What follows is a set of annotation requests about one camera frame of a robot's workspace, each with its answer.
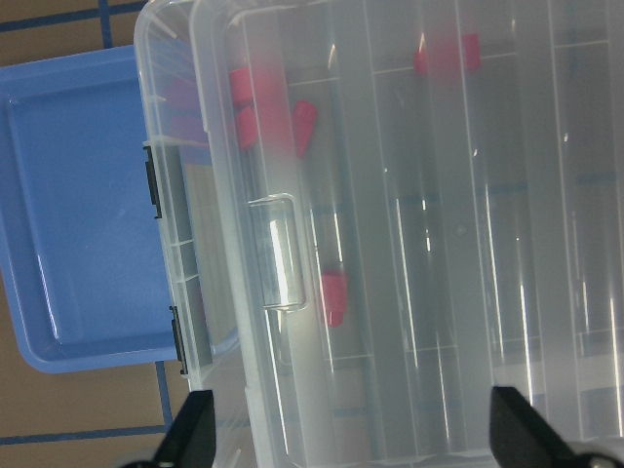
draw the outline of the blue plastic tray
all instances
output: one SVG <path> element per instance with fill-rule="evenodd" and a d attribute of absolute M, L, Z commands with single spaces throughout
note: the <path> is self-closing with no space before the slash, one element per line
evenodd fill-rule
<path fill-rule="evenodd" d="M 45 372 L 175 357 L 132 47 L 0 69 L 0 266 Z"/>

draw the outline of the clear plastic container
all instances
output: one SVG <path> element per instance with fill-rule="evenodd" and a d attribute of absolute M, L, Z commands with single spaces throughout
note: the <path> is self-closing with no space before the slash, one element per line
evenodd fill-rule
<path fill-rule="evenodd" d="M 190 216 L 223 242 L 198 274 L 229 278 L 259 466 L 494 466 L 493 384 L 617 448 L 622 2 L 197 0 L 188 21 L 213 176 L 176 196 L 217 206 Z"/>
<path fill-rule="evenodd" d="M 215 466 L 255 466 L 245 373 L 226 274 L 215 174 L 202 126 L 189 39 L 192 2 L 154 1 L 136 23 L 158 219 L 191 390 L 214 391 Z"/>

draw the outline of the red plastic piece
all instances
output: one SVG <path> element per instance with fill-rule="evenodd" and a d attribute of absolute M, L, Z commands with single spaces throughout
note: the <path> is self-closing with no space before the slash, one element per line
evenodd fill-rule
<path fill-rule="evenodd" d="M 252 75 L 248 67 L 230 71 L 230 90 L 236 107 L 244 107 L 254 101 Z"/>
<path fill-rule="evenodd" d="M 347 275 L 341 270 L 327 270 L 321 275 L 325 323 L 329 327 L 342 324 L 347 311 Z"/>
<path fill-rule="evenodd" d="M 236 132 L 238 145 L 242 151 L 247 151 L 257 142 L 255 111 L 250 105 L 236 115 Z"/>
<path fill-rule="evenodd" d="M 419 75 L 427 74 L 427 50 L 424 47 L 413 53 L 413 69 Z"/>
<path fill-rule="evenodd" d="M 296 156 L 303 158 L 305 151 L 308 149 L 318 110 L 314 104 L 307 100 L 298 100 L 292 111 L 292 132 L 294 133 L 294 148 Z"/>
<path fill-rule="evenodd" d="M 464 34 L 461 36 L 464 46 L 464 67 L 466 71 L 476 71 L 481 67 L 481 46 L 479 34 Z"/>

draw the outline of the tile floor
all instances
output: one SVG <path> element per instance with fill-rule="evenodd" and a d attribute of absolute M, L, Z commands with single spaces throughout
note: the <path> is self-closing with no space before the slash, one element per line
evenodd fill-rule
<path fill-rule="evenodd" d="M 0 0 L 0 66 L 131 44 L 144 2 Z M 67 374 L 21 358 L 0 283 L 0 466 L 110 468 L 154 450 L 187 393 L 176 362 Z"/>

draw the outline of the plastic hinge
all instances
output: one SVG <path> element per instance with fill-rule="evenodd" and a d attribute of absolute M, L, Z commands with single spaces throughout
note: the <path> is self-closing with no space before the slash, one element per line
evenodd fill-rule
<path fill-rule="evenodd" d="M 156 183 L 156 170 L 154 169 L 154 158 L 152 156 L 152 147 L 149 145 L 143 146 L 143 149 L 147 153 L 147 161 L 145 161 L 145 172 L 147 173 L 147 185 L 149 186 L 149 198 L 152 201 L 152 205 L 156 207 L 155 219 L 160 219 L 163 214 L 160 209 L 160 197 L 158 195 L 158 184 Z"/>
<path fill-rule="evenodd" d="M 174 314 L 174 319 L 172 320 L 172 330 L 174 331 L 175 354 L 177 355 L 177 359 L 182 363 L 182 369 L 179 373 L 187 375 L 188 367 L 186 365 L 186 353 L 184 353 L 184 340 L 182 339 L 182 329 L 179 326 L 177 307 L 172 305 L 169 307 L 169 310 L 171 310 Z"/>

